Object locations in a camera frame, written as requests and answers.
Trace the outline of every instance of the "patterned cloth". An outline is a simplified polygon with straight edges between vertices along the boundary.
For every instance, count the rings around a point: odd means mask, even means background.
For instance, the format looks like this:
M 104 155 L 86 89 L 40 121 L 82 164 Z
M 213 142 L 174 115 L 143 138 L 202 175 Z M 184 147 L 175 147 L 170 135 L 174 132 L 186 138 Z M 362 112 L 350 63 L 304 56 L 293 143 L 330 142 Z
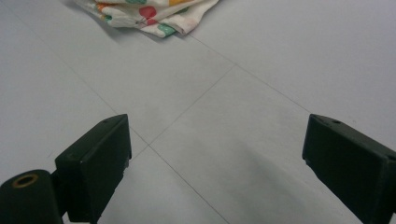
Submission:
M 166 37 L 186 35 L 219 0 L 74 0 L 113 27 L 132 27 Z

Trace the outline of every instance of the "colorful fabric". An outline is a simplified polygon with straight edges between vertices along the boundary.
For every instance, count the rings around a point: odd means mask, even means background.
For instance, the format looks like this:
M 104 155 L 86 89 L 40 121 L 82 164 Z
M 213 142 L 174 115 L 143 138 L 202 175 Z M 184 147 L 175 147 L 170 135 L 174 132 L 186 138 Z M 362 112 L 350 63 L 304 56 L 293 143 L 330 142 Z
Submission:
M 219 0 L 74 0 L 113 27 L 131 27 L 166 37 L 186 35 Z

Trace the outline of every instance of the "orange patch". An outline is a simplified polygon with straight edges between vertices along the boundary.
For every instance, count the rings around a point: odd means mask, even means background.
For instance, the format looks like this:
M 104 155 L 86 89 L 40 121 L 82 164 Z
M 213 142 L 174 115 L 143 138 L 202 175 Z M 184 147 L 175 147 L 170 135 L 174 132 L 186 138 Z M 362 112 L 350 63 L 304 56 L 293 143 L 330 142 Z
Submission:
M 190 2 L 190 1 L 192 1 L 192 0 L 169 0 L 169 7 L 172 7 L 172 6 L 177 5 L 177 4 Z
M 98 9 L 98 11 L 102 12 L 103 8 L 105 7 L 114 7 L 117 4 L 109 4 L 109 3 L 98 3 L 96 4 L 96 8 Z

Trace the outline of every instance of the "gray surface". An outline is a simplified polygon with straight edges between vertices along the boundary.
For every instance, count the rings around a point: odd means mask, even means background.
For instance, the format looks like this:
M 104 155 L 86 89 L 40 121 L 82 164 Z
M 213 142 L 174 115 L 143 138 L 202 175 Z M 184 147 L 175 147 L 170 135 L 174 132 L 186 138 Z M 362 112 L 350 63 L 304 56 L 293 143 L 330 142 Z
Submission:
M 0 181 L 107 117 L 134 159 L 101 223 L 359 223 L 301 159 L 308 115 L 396 148 L 396 4 L 223 0 L 189 36 L 0 0 Z

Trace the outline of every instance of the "bolt hole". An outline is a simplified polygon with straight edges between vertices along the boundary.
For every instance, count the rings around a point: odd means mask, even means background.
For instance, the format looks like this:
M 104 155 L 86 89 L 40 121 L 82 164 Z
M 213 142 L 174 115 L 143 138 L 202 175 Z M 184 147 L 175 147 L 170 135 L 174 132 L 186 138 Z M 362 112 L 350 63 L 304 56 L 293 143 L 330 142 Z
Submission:
M 12 187 L 14 189 L 22 189 L 35 183 L 37 179 L 38 179 L 38 175 L 36 174 L 23 175 L 12 183 Z

